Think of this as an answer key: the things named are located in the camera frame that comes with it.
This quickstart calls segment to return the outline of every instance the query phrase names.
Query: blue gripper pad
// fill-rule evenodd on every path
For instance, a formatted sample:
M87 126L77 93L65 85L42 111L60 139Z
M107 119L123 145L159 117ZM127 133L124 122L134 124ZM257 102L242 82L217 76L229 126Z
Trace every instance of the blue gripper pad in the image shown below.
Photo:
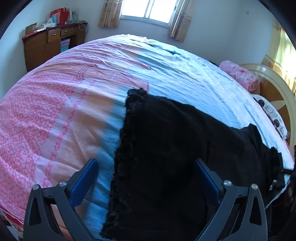
M201 159L195 161L195 175L207 202L214 207L219 207L224 194L222 180Z
M67 195L72 208L79 206L98 175L99 164L96 159L89 159L83 168L70 178Z

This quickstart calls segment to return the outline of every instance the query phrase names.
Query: wooden desk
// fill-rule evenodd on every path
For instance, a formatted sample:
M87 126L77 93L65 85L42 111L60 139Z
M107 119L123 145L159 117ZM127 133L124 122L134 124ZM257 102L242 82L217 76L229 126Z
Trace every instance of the wooden desk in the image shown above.
M70 39L69 48L84 43L86 25L66 24L23 38L27 71L31 71L61 52L61 40Z

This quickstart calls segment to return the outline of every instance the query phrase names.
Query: white wall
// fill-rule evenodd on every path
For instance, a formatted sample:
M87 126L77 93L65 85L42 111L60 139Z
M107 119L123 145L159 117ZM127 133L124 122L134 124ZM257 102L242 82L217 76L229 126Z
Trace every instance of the white wall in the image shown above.
M50 12L69 0L33 0L21 11L0 39L0 99L27 73L22 37L26 26L46 22Z
M273 18L258 0L243 0L224 60L260 64L269 48Z
M207 60L220 63L237 17L241 0L197 0L185 42L168 37L168 29L149 23L123 20L118 28L100 28L98 21L103 0L73 0L79 19L89 23L86 41L116 34L145 36L185 49Z

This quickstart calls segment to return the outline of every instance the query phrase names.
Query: window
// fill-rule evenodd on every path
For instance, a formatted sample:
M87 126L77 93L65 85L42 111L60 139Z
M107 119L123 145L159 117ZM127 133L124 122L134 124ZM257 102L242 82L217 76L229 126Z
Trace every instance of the window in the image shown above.
M170 27L178 0L125 0L121 18L138 19Z

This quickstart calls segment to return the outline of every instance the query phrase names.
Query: pillowcase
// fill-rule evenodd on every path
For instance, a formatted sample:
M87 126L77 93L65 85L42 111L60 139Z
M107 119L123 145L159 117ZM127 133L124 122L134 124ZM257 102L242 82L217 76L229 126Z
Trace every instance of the pillowcase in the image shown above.
M287 131L285 123L278 113L278 111L274 108L274 106L261 95L252 95L253 98L258 102L258 104L262 107L266 115L270 118L274 127L277 129L278 133L282 137L283 140L286 140L290 136L290 132Z
M221 62L219 68L234 78L242 87L250 93L257 89L259 77L251 71L229 60Z
M260 82L261 82L261 80L259 80L259 84L257 86L257 89L255 89L254 91L250 92L251 94L256 94L256 95L259 95L260 94Z

